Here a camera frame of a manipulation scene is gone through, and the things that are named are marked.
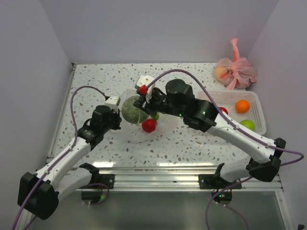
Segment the clear printed plastic bag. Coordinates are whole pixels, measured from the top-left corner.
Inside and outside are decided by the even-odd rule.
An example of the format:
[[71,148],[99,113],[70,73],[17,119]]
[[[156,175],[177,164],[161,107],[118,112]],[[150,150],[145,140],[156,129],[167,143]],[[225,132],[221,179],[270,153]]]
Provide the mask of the clear printed plastic bag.
[[121,130],[118,135],[131,142],[143,142],[149,138],[171,132],[178,125],[179,119],[170,115],[157,113],[151,117],[133,103],[139,98],[134,90],[126,89],[120,96],[119,105]]

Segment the red fruit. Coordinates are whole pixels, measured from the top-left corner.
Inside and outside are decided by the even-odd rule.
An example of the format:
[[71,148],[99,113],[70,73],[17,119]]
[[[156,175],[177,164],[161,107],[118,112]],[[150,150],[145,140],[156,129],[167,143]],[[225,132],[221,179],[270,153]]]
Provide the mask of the red fruit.
[[228,114],[228,111],[224,107],[220,107],[220,110],[226,114]]
[[142,129],[146,133],[152,133],[156,130],[156,121],[152,118],[147,119],[142,123]]

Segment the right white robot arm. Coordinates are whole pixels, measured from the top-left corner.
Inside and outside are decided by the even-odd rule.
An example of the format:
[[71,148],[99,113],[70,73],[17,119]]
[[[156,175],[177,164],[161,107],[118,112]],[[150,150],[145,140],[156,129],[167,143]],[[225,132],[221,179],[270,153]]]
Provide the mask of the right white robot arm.
[[151,88],[133,105],[151,116],[163,113],[181,117],[188,127],[222,138],[248,155],[233,163],[221,163],[208,180],[210,185],[225,188],[246,177],[263,182],[274,179],[281,166],[280,156],[285,147],[283,139],[265,138],[226,113],[219,113],[212,101],[195,98],[192,87],[183,80],[169,81],[165,90]]

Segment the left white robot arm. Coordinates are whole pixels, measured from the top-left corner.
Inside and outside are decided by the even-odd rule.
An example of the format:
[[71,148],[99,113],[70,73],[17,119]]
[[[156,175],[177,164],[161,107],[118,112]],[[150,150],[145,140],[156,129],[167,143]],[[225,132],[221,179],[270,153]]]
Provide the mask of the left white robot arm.
[[48,165],[36,173],[25,173],[20,179],[17,204],[42,220],[49,218],[59,204],[60,181],[85,155],[91,152],[109,130],[120,128],[121,118],[116,104],[99,105],[89,123]]

